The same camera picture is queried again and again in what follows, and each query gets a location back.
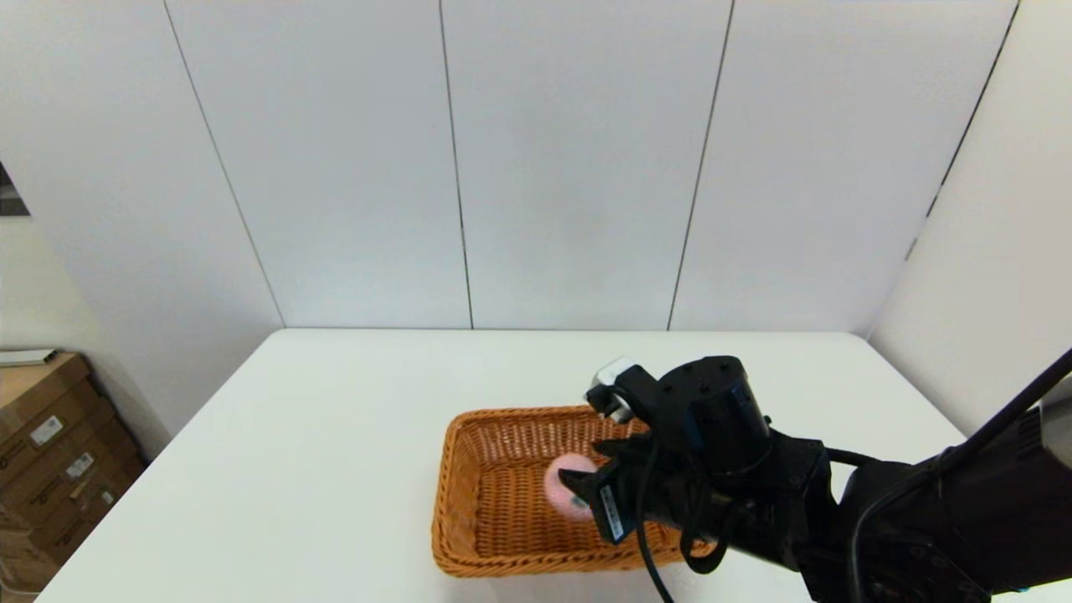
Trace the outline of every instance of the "white label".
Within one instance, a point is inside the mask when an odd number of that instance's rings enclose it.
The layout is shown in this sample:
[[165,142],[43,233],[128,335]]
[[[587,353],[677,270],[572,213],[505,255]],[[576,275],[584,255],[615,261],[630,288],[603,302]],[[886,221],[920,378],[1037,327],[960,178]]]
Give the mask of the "white label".
[[39,425],[36,429],[30,431],[30,439],[33,440],[35,446],[43,446],[48,440],[53,439],[53,436],[59,433],[60,429],[63,429],[63,424],[54,414]]
[[81,477],[81,474],[86,472],[90,466],[93,465],[93,456],[89,453],[81,453],[81,456],[74,459],[71,467],[68,467],[68,477],[72,480],[77,480]]
[[622,519],[617,516],[617,505],[614,504],[614,495],[610,491],[610,485],[599,488],[599,498],[604,500],[604,509],[607,510],[607,523],[610,524],[610,535],[614,541],[622,540],[625,530],[622,529]]

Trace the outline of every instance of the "white wall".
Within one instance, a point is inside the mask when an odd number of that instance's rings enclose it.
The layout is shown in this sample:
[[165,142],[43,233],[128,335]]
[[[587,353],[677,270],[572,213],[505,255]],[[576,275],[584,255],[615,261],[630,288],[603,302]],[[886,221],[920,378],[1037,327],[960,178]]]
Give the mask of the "white wall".
[[1013,0],[284,4],[0,4],[0,158],[173,433],[287,321],[865,333]]
[[0,3],[0,159],[169,432],[282,326],[163,3]]
[[477,328],[666,328],[729,8],[443,3]]
[[865,335],[1014,6],[738,2],[671,327]]
[[1021,3],[872,343],[965,432],[1072,344],[1072,2]]
[[468,328],[437,2],[167,6],[283,321]]
[[146,455],[170,440],[31,218],[0,219],[0,348],[81,352]]

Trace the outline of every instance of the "white table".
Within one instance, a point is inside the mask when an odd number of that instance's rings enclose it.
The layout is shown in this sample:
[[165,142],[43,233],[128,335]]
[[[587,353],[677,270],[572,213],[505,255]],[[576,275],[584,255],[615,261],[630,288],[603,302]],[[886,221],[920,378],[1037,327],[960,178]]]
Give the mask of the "white table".
[[[642,570],[441,573],[430,525],[444,431],[466,410],[579,403],[592,373],[620,355],[660,376],[716,354],[744,362],[786,433],[906,461],[963,439],[850,335],[284,330],[179,433],[39,603],[654,601]],[[836,470],[839,492],[848,471]],[[799,574],[736,553],[710,576],[681,563],[662,575],[681,602],[808,601]],[[1072,600],[1068,586],[1021,600]]]

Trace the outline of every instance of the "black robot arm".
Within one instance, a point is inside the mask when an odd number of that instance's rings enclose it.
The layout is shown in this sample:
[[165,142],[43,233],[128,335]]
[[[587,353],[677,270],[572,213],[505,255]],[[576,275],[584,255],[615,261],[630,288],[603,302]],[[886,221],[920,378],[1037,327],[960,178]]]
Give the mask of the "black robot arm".
[[[1072,351],[1034,391],[1045,393],[1069,368]],[[597,472],[560,472],[607,542],[658,521],[681,530],[682,556],[696,572],[715,570],[734,548],[800,572],[821,602],[978,603],[1072,576],[1072,380],[1030,411],[1007,407],[1004,425],[991,426],[982,444],[972,437],[918,465],[771,428],[732,356],[658,380],[621,358],[596,373],[585,397],[607,417],[650,427],[596,442],[610,459]],[[977,450],[957,454],[969,444]],[[831,461],[858,466],[839,502]],[[717,545],[698,556],[700,541]]]

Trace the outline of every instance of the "orange wicker basket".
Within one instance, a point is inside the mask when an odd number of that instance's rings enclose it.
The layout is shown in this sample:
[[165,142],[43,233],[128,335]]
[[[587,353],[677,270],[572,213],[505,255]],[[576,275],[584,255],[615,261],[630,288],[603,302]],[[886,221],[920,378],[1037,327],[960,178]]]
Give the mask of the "orange wicker basket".
[[[606,544],[594,523],[563,518],[544,497],[544,472],[554,457],[579,453],[602,464],[592,442],[643,430],[638,421],[616,425],[589,407],[459,415],[443,444],[432,519],[435,562],[459,577],[643,567],[636,534],[619,546]],[[676,531],[647,524],[656,563],[681,560],[678,540]]]

